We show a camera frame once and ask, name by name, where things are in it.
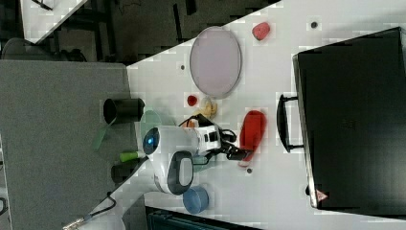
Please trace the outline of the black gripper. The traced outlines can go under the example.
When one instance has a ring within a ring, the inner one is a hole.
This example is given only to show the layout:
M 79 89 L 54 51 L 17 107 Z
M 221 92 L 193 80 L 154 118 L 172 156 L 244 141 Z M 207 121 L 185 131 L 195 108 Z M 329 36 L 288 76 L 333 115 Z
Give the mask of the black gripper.
M 252 149 L 240 149 L 234 145 L 237 140 L 236 134 L 230 129 L 221 129 L 219 131 L 221 152 L 224 153 L 228 160 L 250 161 L 254 156 Z

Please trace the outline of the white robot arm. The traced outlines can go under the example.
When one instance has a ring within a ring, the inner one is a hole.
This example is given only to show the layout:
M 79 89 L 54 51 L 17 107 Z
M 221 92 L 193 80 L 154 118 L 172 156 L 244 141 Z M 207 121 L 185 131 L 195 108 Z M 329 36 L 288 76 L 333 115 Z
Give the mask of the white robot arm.
M 123 215 L 141 196 L 150 192 L 180 196 L 190 188 L 195 157 L 224 154 L 229 160 L 241 160 L 252 153 L 235 146 L 235 140 L 230 131 L 217 125 L 150 129 L 138 169 L 89 214 L 62 230 L 125 230 Z

